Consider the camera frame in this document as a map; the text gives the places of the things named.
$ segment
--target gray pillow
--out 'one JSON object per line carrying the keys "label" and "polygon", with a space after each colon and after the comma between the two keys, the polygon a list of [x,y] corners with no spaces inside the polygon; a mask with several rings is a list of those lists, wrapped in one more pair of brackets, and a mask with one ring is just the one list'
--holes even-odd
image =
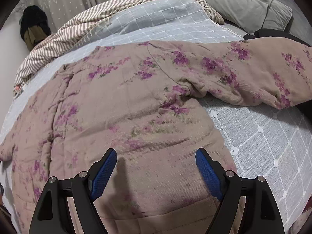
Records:
{"label": "gray pillow", "polygon": [[206,0],[221,16],[249,34],[261,28],[284,31],[292,10],[277,0]]}

